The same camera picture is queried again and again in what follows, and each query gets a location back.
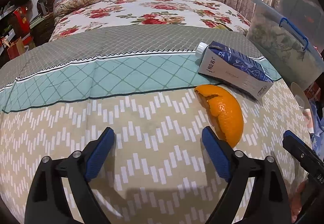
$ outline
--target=bed sheet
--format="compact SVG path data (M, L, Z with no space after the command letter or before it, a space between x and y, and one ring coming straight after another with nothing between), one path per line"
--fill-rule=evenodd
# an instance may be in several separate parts
M108 26L181 24L241 32L250 26L240 13L211 0L104 0L62 18L50 41Z

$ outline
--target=blue and white carton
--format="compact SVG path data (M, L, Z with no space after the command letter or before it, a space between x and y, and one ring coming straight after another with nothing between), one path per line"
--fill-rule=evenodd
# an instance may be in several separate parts
M273 85L262 66L253 59L215 41L205 46L205 50L201 49L201 44L200 49L199 46L197 48L197 53L201 55L198 73L224 80L257 100Z

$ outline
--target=gray checkered fabric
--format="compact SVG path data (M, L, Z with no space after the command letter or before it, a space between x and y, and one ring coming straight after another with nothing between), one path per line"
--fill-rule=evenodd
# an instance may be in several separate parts
M11 60L0 70L0 88L17 76L23 78L71 60L138 51L195 50L200 42L213 40L247 56L262 55L238 32L172 24L105 27L46 43Z

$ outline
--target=metal screw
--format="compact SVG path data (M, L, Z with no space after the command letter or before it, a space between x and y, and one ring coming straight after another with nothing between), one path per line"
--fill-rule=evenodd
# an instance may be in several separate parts
M73 156L74 158L78 158L78 157L81 156L81 152L80 152L80 151L75 151L75 152L72 154L72 156Z
M267 160L270 162L270 163L273 163L274 162L274 158L272 156L267 156Z
M49 157L49 156L44 156L44 157L42 158L42 162L43 162L43 163L47 163L49 160L50 160L50 157Z
M244 153L242 151L240 151L240 150L237 150L237 151L235 151L235 155L237 157L243 157L244 156Z

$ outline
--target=blue gripper pad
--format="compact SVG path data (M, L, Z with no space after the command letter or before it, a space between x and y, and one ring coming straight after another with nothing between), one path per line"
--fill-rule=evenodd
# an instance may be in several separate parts
M96 178L106 157L114 144L114 131L112 129L107 130L100 143L96 146L91 156L86 162L86 172L84 177L88 182L91 179Z
M216 142L214 136L207 128L202 130L201 138L202 143L204 144L219 177L225 179L225 181L228 183L232 178L229 160L225 156L219 144Z
M284 134L283 134L283 137L285 138L288 135L292 136L294 139L296 139L302 145L305 145L305 143L297 135L295 135L293 132L291 132L290 130L285 131Z

